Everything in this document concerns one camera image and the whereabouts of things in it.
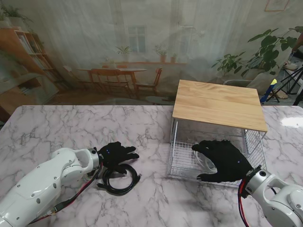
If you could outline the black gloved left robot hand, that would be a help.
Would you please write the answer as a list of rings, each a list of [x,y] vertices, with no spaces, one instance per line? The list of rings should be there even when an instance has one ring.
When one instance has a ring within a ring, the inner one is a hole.
[[[127,171],[120,166],[120,163],[138,159],[139,155],[135,153],[136,148],[124,147],[119,141],[109,143],[102,147],[97,153],[103,159],[103,165],[112,171],[116,171],[120,174],[127,174]]]

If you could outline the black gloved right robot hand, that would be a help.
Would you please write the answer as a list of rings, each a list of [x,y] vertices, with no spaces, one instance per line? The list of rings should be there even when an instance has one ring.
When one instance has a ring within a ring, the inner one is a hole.
[[[235,182],[245,178],[253,169],[244,155],[228,140],[203,140],[192,146],[192,150],[202,153],[215,165],[214,174],[200,174],[201,182]]]

